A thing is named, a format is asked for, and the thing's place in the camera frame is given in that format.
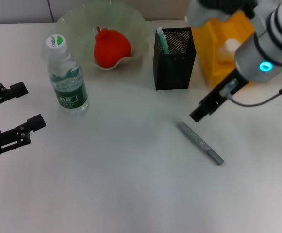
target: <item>bottle cap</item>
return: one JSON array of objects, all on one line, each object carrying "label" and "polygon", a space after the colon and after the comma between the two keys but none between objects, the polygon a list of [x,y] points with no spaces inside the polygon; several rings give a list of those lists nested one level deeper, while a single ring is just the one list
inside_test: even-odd
[{"label": "bottle cap", "polygon": [[64,37],[57,34],[47,38],[46,47],[51,55],[62,55],[67,51],[67,44]]}]

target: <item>yellow plastic container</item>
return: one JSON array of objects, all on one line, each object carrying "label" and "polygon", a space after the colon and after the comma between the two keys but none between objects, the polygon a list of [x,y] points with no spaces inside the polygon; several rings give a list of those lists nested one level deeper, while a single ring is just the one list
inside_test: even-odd
[{"label": "yellow plastic container", "polygon": [[245,42],[254,33],[254,28],[244,13],[239,11],[226,23],[213,19],[201,28],[192,28],[192,32],[207,84],[214,87],[235,69],[234,62],[218,60],[218,50],[230,38]]}]

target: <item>green pen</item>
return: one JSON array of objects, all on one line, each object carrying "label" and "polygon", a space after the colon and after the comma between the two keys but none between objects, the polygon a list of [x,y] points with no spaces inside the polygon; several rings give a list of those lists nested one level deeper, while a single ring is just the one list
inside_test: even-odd
[{"label": "green pen", "polygon": [[162,28],[160,26],[157,27],[157,34],[159,36],[160,44],[161,44],[162,50],[164,51],[164,54],[165,55],[170,54],[168,42],[166,41],[166,36],[164,35],[164,32],[162,31]]}]

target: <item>water bottle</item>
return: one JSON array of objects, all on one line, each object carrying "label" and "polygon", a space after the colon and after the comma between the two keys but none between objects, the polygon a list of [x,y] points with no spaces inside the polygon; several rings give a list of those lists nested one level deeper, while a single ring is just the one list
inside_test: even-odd
[{"label": "water bottle", "polygon": [[78,115],[88,106],[88,95],[83,81],[82,69],[70,54],[61,35],[46,40],[49,50],[48,73],[59,104],[69,115]]}]

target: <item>table surface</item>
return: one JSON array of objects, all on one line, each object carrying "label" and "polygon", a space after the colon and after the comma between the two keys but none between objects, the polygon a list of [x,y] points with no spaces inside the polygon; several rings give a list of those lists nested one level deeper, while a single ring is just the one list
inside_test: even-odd
[{"label": "table surface", "polygon": [[[47,127],[0,157],[0,233],[282,232],[282,97],[258,108],[225,103],[196,124],[208,90],[198,60],[188,90],[155,91],[154,29],[143,59],[86,71],[89,111],[62,114],[43,44],[55,24],[0,25],[0,82],[29,91],[0,105],[3,131],[39,113]],[[282,74],[235,99],[256,103]],[[184,120],[224,160],[216,166],[175,127]]]}]

